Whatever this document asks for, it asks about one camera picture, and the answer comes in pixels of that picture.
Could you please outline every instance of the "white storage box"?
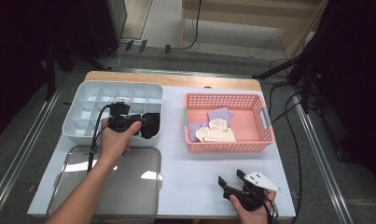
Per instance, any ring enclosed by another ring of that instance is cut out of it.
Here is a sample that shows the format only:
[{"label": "white storage box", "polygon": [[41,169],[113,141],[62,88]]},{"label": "white storage box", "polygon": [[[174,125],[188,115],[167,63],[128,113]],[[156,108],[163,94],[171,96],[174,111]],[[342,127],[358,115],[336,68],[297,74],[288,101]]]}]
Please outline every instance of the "white storage box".
[{"label": "white storage box", "polygon": [[[161,116],[162,95],[162,86],[154,83],[83,82],[77,89],[77,94],[65,118],[63,133],[75,144],[89,146],[100,111],[105,105],[110,105],[111,100],[126,99],[126,105],[130,106],[129,115],[160,113]],[[108,117],[109,109],[106,109],[101,118]],[[133,136],[130,146],[154,147],[159,140],[160,130],[150,139],[145,139],[140,135]]]}]

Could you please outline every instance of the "floor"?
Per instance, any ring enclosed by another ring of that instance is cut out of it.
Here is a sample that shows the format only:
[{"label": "floor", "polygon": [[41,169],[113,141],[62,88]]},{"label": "floor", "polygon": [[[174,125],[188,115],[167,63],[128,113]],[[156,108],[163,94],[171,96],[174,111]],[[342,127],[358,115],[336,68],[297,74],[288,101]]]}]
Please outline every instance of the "floor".
[{"label": "floor", "polygon": [[[273,60],[285,58],[281,44],[277,41],[276,33],[271,28],[251,27],[251,31],[255,31],[256,35],[249,36],[257,37],[258,42],[245,39],[239,41],[238,46],[232,46],[231,39],[236,36],[246,36],[244,27],[228,26],[224,23],[213,26],[211,23],[205,24],[204,22],[199,23],[203,32],[199,34],[195,49],[164,54],[166,44],[177,46],[179,43],[178,36],[170,35],[172,32],[176,32],[179,26],[177,10],[180,5],[178,2],[153,0],[142,37],[142,39],[148,40],[144,52],[138,52],[140,41],[135,41],[137,46],[131,50],[125,51],[124,48],[120,48],[118,54],[114,53],[104,61],[107,63],[119,61],[118,65],[113,67],[114,71],[135,69],[138,71],[184,73],[188,76],[251,78],[252,75],[261,74],[269,67],[282,62],[282,60]],[[174,16],[174,20],[165,20],[172,16]],[[186,21],[186,26],[188,27],[188,25],[191,26],[191,21]],[[214,42],[206,43],[205,37],[211,34],[216,36],[219,29],[230,31],[230,35],[219,36],[219,39]],[[45,125],[38,129],[40,132],[31,146],[21,147],[25,146],[25,137],[35,123],[36,115],[40,114],[46,95],[46,86],[33,96],[30,103],[0,137],[0,182],[7,173],[9,165],[13,163],[15,155],[19,154],[21,149],[29,149],[24,165],[19,170],[19,175],[10,191],[7,192],[8,196],[1,206],[0,223],[44,223],[46,220],[43,217],[27,216],[26,213],[35,195],[35,188],[47,167],[52,149],[58,142],[63,120],[69,109],[68,104],[72,102],[77,87],[83,81],[84,76],[93,69],[79,59],[76,59],[75,63],[76,67],[72,73],[58,71],[60,92],[54,99],[54,106],[45,117]],[[283,71],[266,80],[260,80],[268,106],[271,102],[272,85],[285,81],[285,76],[286,72]],[[272,93],[272,120],[284,112],[286,100],[291,94],[292,89],[289,86],[277,88]],[[300,170],[302,174],[301,208],[296,223],[376,223],[376,183],[371,173],[360,164],[339,161],[335,145],[327,132],[324,121],[315,110],[311,110],[308,118],[319,140],[318,145],[351,215],[351,220],[340,219],[337,209],[335,209],[337,205],[334,204],[331,194],[329,194],[331,189],[325,180],[327,175],[320,168],[317,154],[313,149],[313,142],[306,131],[307,127],[304,125],[301,113],[299,113],[299,107],[291,110],[288,117],[292,124],[292,130],[297,136],[302,166]],[[300,181],[296,145],[285,117],[274,121],[273,127],[285,167],[286,178],[294,202],[297,204]],[[280,223],[289,223],[290,221],[280,220]],[[192,223],[192,220],[158,219],[156,223]]]}]

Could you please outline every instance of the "lid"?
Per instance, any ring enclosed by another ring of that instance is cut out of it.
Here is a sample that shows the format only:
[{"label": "lid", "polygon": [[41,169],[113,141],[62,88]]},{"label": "lid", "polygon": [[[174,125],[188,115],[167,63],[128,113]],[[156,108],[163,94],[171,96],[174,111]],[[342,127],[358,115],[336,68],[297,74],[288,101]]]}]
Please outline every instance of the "lid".
[{"label": "lid", "polygon": [[[65,201],[85,177],[90,147],[73,147],[56,180],[48,216]],[[109,176],[93,221],[152,223],[158,208],[161,154],[154,147],[131,147]]]}]

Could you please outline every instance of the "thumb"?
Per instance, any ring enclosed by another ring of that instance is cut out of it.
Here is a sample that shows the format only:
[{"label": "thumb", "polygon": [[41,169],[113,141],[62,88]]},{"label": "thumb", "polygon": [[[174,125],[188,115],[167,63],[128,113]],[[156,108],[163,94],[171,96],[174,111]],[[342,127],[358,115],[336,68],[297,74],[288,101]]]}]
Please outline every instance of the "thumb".
[{"label": "thumb", "polygon": [[245,211],[245,209],[241,205],[241,203],[238,200],[238,198],[236,196],[234,196],[234,195],[231,194],[229,196],[229,199],[231,201],[231,205],[233,206],[234,210],[236,210],[236,212],[237,212],[238,215],[241,215],[242,212]]},{"label": "thumb", "polygon": [[141,121],[136,121],[134,122],[129,129],[124,131],[124,134],[126,135],[127,138],[130,138],[133,134],[138,132],[138,130],[141,128]]}]

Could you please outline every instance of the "compartment organizer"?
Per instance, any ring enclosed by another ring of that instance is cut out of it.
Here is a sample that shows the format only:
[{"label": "compartment organizer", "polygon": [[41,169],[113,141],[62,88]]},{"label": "compartment organizer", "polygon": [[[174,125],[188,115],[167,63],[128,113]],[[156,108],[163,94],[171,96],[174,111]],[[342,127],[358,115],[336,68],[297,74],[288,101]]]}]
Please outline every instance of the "compartment organizer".
[{"label": "compartment organizer", "polygon": [[[236,142],[190,142],[188,123],[209,121],[208,112],[221,107],[233,113],[230,128]],[[184,129],[191,152],[261,151],[275,141],[267,108],[259,94],[187,93]]]},{"label": "compartment organizer", "polygon": [[[65,118],[63,133],[77,145],[90,145],[100,111],[105,105],[110,105],[111,100],[125,100],[125,104],[130,106],[129,115],[161,114],[162,96],[162,86],[154,83],[83,82],[77,89],[74,101]],[[108,117],[109,109],[106,109],[101,119]],[[159,138],[160,130],[150,139],[135,135],[130,141],[130,146],[154,147],[159,142]]]}]

